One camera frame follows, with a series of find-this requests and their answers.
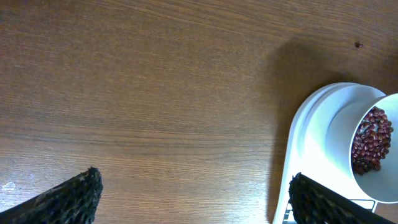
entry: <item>small crumb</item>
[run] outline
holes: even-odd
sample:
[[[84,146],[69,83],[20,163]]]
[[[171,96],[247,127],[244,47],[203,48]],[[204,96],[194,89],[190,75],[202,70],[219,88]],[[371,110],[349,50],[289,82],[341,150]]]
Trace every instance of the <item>small crumb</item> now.
[[[355,47],[361,48],[361,47],[363,47],[363,44],[361,42],[357,41],[357,42],[355,42]]]

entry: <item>black mesh pad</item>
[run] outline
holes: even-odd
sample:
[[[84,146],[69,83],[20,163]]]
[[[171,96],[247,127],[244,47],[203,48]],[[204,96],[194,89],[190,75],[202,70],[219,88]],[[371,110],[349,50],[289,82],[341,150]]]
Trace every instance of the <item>black mesh pad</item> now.
[[[301,173],[290,182],[289,195],[297,223],[392,223]]]
[[[103,186],[98,169],[88,171],[0,213],[0,223],[89,224],[101,198]]]

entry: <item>scale platform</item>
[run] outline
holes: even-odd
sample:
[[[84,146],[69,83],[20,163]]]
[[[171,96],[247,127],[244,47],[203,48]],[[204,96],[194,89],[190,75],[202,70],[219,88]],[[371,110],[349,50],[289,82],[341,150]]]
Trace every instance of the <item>scale platform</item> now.
[[[273,224],[296,223],[289,201],[289,183],[298,172],[374,212],[377,201],[367,196],[326,157],[330,123],[344,107],[385,96],[382,91],[357,83],[334,83],[312,93],[296,112],[289,131],[278,206]]]

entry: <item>wood grain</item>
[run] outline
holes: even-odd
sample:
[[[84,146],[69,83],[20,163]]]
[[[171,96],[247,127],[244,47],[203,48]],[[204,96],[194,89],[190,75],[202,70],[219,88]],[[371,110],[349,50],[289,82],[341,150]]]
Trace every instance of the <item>wood grain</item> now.
[[[0,211],[95,166],[95,223],[271,222],[301,102],[333,82],[398,91],[397,8],[1,1]]]

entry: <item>white bowl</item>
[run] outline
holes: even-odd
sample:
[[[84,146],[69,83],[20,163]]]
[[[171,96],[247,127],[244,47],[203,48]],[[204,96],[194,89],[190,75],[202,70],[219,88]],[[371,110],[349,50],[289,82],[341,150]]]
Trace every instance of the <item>white bowl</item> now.
[[[374,106],[386,112],[392,127],[396,127],[398,131],[398,93],[376,100],[355,102],[343,108],[331,122],[326,134],[326,156],[369,197],[382,203],[396,203],[398,202],[398,137],[395,130],[391,136],[390,153],[385,159],[380,160],[380,171],[371,170],[360,176],[353,174],[351,168],[351,146],[355,132],[365,115]]]

